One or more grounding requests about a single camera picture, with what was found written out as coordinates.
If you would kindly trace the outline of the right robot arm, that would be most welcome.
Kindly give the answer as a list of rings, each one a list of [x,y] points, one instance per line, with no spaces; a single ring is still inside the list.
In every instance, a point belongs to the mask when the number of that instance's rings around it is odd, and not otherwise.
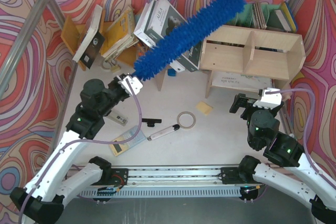
[[[247,142],[271,163],[290,171],[288,177],[260,160],[246,155],[238,165],[238,176],[246,183],[259,182],[271,186],[296,199],[311,210],[312,215],[323,223],[335,223],[335,179],[311,158],[307,148],[307,129],[303,143],[293,136],[279,131],[280,122],[275,118],[284,105],[285,90],[265,88],[259,91],[259,99],[235,95],[230,113],[239,108],[240,116],[247,122]]]

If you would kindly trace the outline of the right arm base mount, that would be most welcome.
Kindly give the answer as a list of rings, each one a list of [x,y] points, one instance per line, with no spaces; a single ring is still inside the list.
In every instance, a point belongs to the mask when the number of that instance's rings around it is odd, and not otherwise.
[[[237,167],[221,167],[217,178],[225,185],[233,184],[261,184],[254,179],[241,178]]]

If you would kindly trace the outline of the masking tape roll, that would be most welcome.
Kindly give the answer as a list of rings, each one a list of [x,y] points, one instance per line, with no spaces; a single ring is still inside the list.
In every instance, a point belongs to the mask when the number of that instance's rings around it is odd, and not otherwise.
[[[195,126],[196,117],[193,113],[184,111],[177,116],[177,123],[182,129],[189,130]]]

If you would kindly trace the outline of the black T-shaped plastic part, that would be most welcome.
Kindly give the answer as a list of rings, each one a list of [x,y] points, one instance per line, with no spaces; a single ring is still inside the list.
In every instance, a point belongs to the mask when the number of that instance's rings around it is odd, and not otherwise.
[[[162,123],[161,119],[142,118],[142,123],[146,123],[147,127],[155,127],[156,124]]]

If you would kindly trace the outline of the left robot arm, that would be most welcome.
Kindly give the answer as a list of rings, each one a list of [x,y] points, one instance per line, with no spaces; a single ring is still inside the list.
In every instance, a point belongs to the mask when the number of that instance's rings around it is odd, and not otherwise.
[[[40,171],[25,187],[10,194],[19,210],[19,223],[55,223],[65,207],[86,187],[109,175],[110,163],[90,161],[78,173],[65,179],[77,156],[90,143],[104,144],[95,136],[104,125],[104,117],[113,107],[129,97],[137,98],[143,87],[134,74],[116,76],[105,86],[100,79],[90,79],[80,92],[66,130]]]

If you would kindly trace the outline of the blue microfiber duster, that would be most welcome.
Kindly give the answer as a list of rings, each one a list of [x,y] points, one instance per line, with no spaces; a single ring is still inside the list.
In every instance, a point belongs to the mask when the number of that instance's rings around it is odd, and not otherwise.
[[[131,76],[143,81],[153,78],[182,53],[241,13],[245,4],[245,0],[212,0],[140,57]]]

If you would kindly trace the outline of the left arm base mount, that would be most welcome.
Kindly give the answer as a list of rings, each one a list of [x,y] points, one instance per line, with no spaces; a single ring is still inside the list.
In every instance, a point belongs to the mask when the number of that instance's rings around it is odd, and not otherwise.
[[[127,168],[108,168],[102,173],[99,182],[102,185],[127,185],[129,170]]]

